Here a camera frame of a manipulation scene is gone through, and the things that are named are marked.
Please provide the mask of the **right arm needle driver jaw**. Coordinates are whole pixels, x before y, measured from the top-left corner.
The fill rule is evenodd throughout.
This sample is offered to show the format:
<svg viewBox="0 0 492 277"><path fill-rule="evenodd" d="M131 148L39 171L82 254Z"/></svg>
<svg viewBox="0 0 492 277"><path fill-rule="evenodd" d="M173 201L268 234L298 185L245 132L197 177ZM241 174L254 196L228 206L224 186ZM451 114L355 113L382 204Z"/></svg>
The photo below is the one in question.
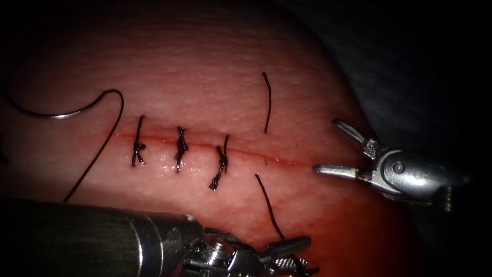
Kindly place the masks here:
<svg viewBox="0 0 492 277"><path fill-rule="evenodd" d="M371 170L340 165L313 165L312 171L325 176L335 176L351 180L369 181L372 178Z"/></svg>
<svg viewBox="0 0 492 277"><path fill-rule="evenodd" d="M386 151L386 146L384 144L370 137L365 137L354 126L339 118L332 120L332 126L344 138L349 140L358 149L362 150L363 154L371 160L375 160Z"/></svg>

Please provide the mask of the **left arm needle driver jaw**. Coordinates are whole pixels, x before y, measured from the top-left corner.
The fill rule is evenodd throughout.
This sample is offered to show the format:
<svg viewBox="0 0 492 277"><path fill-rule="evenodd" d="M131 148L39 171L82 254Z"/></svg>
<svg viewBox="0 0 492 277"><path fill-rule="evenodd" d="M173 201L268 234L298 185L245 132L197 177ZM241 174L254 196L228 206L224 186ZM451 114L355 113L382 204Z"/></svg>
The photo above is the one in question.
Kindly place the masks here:
<svg viewBox="0 0 492 277"><path fill-rule="evenodd" d="M268 243L266 248L259 253L259 261L261 263L272 263L277 259L306 250L310 246L311 237L307 235Z"/></svg>
<svg viewBox="0 0 492 277"><path fill-rule="evenodd" d="M308 269L307 261L300 258L280 258L273 264L273 276L313 276L319 267Z"/></svg>

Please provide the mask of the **right arm needle driver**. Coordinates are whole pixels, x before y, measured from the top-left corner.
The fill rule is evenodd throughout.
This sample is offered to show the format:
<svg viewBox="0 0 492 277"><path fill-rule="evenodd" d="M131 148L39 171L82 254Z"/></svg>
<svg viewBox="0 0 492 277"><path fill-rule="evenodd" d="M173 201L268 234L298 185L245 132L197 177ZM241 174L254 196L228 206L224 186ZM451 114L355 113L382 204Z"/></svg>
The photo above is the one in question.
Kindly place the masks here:
<svg viewBox="0 0 492 277"><path fill-rule="evenodd" d="M371 184L387 198L452 212L473 188L473 174L449 156L391 150L375 160Z"/></svg>

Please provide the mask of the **left arm needle driver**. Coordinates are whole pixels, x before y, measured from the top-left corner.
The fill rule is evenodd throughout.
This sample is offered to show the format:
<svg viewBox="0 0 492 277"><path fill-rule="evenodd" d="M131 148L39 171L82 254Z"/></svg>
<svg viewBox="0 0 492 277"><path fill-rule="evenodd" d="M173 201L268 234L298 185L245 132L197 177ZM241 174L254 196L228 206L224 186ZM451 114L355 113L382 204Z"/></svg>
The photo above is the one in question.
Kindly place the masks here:
<svg viewBox="0 0 492 277"><path fill-rule="evenodd" d="M270 276L259 253L235 235L206 227L203 236L188 247L183 276Z"/></svg>

